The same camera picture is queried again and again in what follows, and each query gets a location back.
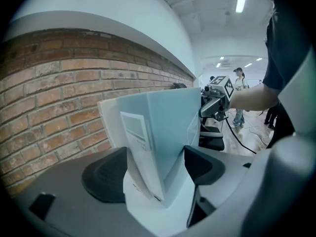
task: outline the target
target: floor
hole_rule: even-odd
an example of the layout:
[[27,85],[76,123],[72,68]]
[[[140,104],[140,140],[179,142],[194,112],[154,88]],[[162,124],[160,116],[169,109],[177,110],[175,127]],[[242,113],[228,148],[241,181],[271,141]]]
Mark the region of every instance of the floor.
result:
[[[265,149],[273,136],[273,131],[269,129],[267,125],[263,124],[267,112],[261,113],[261,111],[244,111],[244,128],[240,126],[233,128],[234,133],[241,143],[255,152]],[[231,124],[235,118],[236,110],[230,109],[228,112],[226,112],[226,115],[228,115],[228,121],[229,124]],[[232,132],[230,131],[226,121],[218,122],[212,118],[209,118],[206,122],[206,125],[215,126],[223,133],[225,144],[224,152],[243,156],[254,156],[251,151],[242,147],[238,143],[236,138],[232,135]]]

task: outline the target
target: forearm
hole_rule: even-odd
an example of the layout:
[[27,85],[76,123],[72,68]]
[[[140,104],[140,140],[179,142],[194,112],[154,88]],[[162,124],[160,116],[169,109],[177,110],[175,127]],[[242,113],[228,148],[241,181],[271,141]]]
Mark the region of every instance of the forearm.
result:
[[231,98],[230,108],[262,111],[278,103],[279,93],[279,90],[271,89],[264,84],[250,89],[235,90]]

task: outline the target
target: person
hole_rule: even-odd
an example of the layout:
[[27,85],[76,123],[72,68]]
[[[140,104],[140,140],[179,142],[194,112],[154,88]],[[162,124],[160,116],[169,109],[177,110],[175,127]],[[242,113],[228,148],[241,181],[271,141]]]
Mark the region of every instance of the person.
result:
[[[238,77],[235,82],[237,86],[236,89],[243,90],[245,88],[248,88],[247,79],[245,78],[245,74],[243,73],[242,68],[236,68],[234,72],[236,73],[236,76]],[[235,128],[239,125],[243,127],[244,123],[245,123],[245,119],[243,117],[243,109],[236,109],[236,116],[233,120],[231,128]]]
[[[276,105],[279,93],[292,79],[311,49],[311,41],[300,23],[300,19],[306,18],[298,18],[285,0],[271,1],[274,2],[274,12],[267,26],[266,75],[262,84],[249,90],[234,91],[230,102],[231,108],[261,111]],[[293,132],[291,120],[280,104],[275,132],[268,148]]]
[[278,111],[278,104],[276,104],[275,106],[271,107],[268,112],[267,112],[267,115],[266,115],[266,119],[265,119],[265,122],[264,124],[267,124],[268,125],[268,128],[274,130],[275,127],[274,127],[274,122],[275,122],[275,119],[277,117],[277,111]]

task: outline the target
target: brick wall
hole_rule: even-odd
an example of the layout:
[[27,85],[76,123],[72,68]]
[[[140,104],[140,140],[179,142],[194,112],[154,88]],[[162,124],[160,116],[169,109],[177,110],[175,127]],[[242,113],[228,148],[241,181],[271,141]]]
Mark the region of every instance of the brick wall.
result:
[[48,167],[110,148],[97,102],[193,79],[128,40],[85,30],[26,34],[2,44],[0,174],[10,195]]

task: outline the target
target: black cable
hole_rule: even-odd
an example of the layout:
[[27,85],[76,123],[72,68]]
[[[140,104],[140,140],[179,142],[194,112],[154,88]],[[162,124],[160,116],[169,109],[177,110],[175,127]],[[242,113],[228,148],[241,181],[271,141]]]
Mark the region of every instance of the black cable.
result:
[[237,141],[239,142],[239,144],[241,144],[242,147],[248,149],[249,151],[253,152],[253,153],[256,155],[257,153],[256,153],[255,151],[252,151],[252,150],[249,149],[248,147],[244,146],[244,145],[240,142],[240,140],[238,140],[237,136],[235,135],[234,131],[232,130],[231,126],[230,126],[229,123],[228,123],[228,118],[226,119],[226,123],[227,123],[229,129],[231,130],[233,136],[234,136],[234,137],[237,139]]

